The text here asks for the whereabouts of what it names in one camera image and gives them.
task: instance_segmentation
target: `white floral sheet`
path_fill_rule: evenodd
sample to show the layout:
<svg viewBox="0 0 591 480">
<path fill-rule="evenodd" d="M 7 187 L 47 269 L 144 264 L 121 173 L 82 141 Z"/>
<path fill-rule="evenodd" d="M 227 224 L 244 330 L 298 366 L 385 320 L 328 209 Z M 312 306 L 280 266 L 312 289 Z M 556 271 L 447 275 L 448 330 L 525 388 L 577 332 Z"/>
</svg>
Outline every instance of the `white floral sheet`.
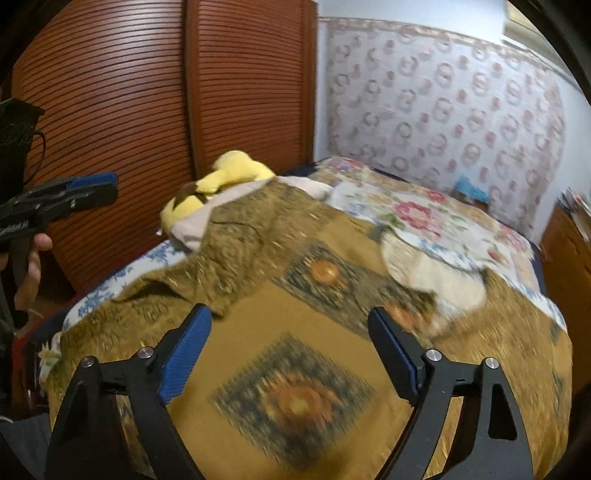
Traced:
<svg viewBox="0 0 591 480">
<path fill-rule="evenodd" d="M 510 235 L 524 252 L 530 248 L 525 239 L 521 241 L 517 233 L 506 227 L 501 238 L 451 210 L 445 200 L 445 195 L 431 190 L 423 196 L 343 181 L 334 188 L 328 204 L 354 217 L 396 227 L 407 242 L 411 238 L 428 240 L 437 245 L 440 252 L 447 252 L 446 262 L 454 267 L 464 268 L 466 260 L 471 260 L 473 265 L 491 267 L 513 282 L 536 290 L 537 283 L 529 284 L 531 276 L 524 275 L 515 258 L 516 249 L 507 243 Z"/>
<path fill-rule="evenodd" d="M 564 317 L 562 316 L 562 313 L 560 313 L 560 309 L 552 300 L 542 295 L 539 291 L 534 291 L 523 285 L 523 283 L 513 280 L 510 276 L 507 276 L 505 273 L 503 273 L 499 267 L 490 265 L 486 262 L 475 261 L 467 255 L 456 253 L 452 250 L 449 250 L 448 248 L 442 247 L 440 244 L 426 240 L 420 236 L 414 235 L 413 233 L 405 232 L 400 229 L 396 229 L 396 233 L 406 243 L 422 250 L 427 255 L 441 260 L 454 268 L 459 268 L 468 272 L 477 272 L 480 271 L 482 267 L 491 267 L 501 275 L 501 277 L 509 284 L 511 288 L 519 291 L 521 294 L 527 297 L 527 299 L 533 305 L 544 312 L 548 317 L 553 319 L 556 324 L 560 326 L 560 328 L 562 328 L 565 332 L 567 331 Z"/>
</svg>

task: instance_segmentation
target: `person's hand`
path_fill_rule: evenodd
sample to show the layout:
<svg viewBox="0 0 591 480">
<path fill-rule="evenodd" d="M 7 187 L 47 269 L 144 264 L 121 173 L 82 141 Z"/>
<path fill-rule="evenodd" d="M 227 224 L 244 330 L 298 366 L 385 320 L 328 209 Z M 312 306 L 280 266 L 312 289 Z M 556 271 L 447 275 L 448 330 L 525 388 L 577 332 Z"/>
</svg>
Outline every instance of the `person's hand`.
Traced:
<svg viewBox="0 0 591 480">
<path fill-rule="evenodd" d="M 39 282 L 41 281 L 41 261 L 39 259 L 39 252 L 46 252 L 51 250 L 53 246 L 51 238 L 44 233 L 35 235 L 31 251 L 29 252 L 29 270 L 14 296 L 14 306 L 17 310 L 27 311 L 39 291 Z M 8 254 L 0 254 L 0 271 L 4 270 L 8 265 Z"/>
</svg>

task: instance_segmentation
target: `wooden furniture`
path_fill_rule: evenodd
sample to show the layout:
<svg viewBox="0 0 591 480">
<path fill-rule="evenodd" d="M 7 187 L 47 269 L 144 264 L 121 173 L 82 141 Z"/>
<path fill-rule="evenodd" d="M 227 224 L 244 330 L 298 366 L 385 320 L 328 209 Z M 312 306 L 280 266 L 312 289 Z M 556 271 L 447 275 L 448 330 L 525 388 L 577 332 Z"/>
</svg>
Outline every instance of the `wooden furniture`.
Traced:
<svg viewBox="0 0 591 480">
<path fill-rule="evenodd" d="M 114 171 L 119 200 L 52 225 L 78 292 L 162 241 L 158 213 L 194 178 L 183 83 L 183 0 L 72 0 L 17 61 L 12 95 L 43 109 L 35 183 Z M 29 162 L 39 158 L 35 140 Z"/>
<path fill-rule="evenodd" d="M 591 238 L 591 220 L 583 212 L 574 215 Z M 548 296 L 560 308 L 573 342 L 575 393 L 591 381 L 591 246 L 573 218 L 556 206 L 540 250 Z"/>
<path fill-rule="evenodd" d="M 161 242 L 162 207 L 221 153 L 312 160 L 316 18 L 312 0 L 72 0 L 41 30 L 12 76 L 46 111 L 35 183 L 119 176 L 113 206 L 49 229 L 78 293 Z"/>
<path fill-rule="evenodd" d="M 229 150 L 282 173 L 312 162 L 317 4 L 189 0 L 186 81 L 199 176 Z"/>
</svg>

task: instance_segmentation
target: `white cloth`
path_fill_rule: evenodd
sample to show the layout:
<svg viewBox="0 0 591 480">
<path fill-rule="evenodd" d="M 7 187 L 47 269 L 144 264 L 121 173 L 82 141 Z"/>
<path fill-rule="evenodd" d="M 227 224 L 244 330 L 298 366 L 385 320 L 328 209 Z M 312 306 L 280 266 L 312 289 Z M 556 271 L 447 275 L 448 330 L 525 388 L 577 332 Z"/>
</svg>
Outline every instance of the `white cloth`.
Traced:
<svg viewBox="0 0 591 480">
<path fill-rule="evenodd" d="M 332 187 L 329 185 L 305 177 L 277 177 L 277 179 L 291 187 L 303 190 L 316 200 L 324 200 L 332 191 Z M 189 250 L 199 250 L 212 210 L 217 206 L 261 189 L 268 181 L 260 180 L 241 183 L 214 195 L 199 210 L 195 210 L 191 215 L 176 222 L 170 229 L 172 236 Z"/>
<path fill-rule="evenodd" d="M 412 245 L 413 247 L 425 252 L 428 256 L 432 258 L 436 258 L 441 262 L 453 267 L 455 269 L 459 269 L 460 271 L 466 272 L 473 272 L 478 273 L 481 269 L 485 267 L 490 267 L 489 264 L 485 262 L 478 262 L 473 260 L 470 257 L 465 255 L 458 254 L 456 252 L 452 252 L 446 248 L 443 248 L 441 245 L 437 245 L 434 242 L 430 242 L 424 238 L 421 238 L 417 235 L 414 235 L 409 232 L 404 232 L 399 229 L 394 229 L 396 234 L 406 243 Z M 522 295 L 524 295 L 535 307 L 540 309 L 543 313 L 545 313 L 548 317 L 553 319 L 560 328 L 562 328 L 565 332 L 566 329 L 566 322 L 564 321 L 564 317 L 560 313 L 560 309 L 556 306 L 556 304 L 547 297 L 544 297 L 541 293 L 531 290 L 530 288 L 526 287 L 522 283 L 519 283 L 505 275 L 503 272 L 496 270 L 498 275 L 505 280 L 511 288 L 514 290 L 519 291 Z"/>
<path fill-rule="evenodd" d="M 457 316 L 482 305 L 486 289 L 479 272 L 465 272 L 429 257 L 394 233 L 382 236 L 382 258 L 388 273 L 415 290 L 432 292 L 442 313 Z"/>
</svg>

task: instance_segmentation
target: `floral bedsheet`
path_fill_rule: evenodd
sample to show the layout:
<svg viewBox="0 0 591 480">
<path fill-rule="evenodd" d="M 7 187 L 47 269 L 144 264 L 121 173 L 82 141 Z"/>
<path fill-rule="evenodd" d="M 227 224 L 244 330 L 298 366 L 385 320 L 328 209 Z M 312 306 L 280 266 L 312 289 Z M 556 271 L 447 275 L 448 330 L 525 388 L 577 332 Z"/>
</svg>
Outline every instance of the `floral bedsheet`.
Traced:
<svg viewBox="0 0 591 480">
<path fill-rule="evenodd" d="M 529 242 L 475 207 L 343 157 L 323 161 L 312 178 L 335 187 L 328 204 L 339 210 L 428 240 L 448 251 L 451 265 L 461 268 L 467 257 L 540 291 Z"/>
<path fill-rule="evenodd" d="M 145 273 L 174 265 L 186 256 L 187 254 L 176 249 L 170 240 L 165 240 L 156 245 L 152 250 L 119 270 L 76 303 L 66 315 L 61 329 L 63 331 L 69 330 L 104 301 L 116 297 L 127 285 Z"/>
</svg>

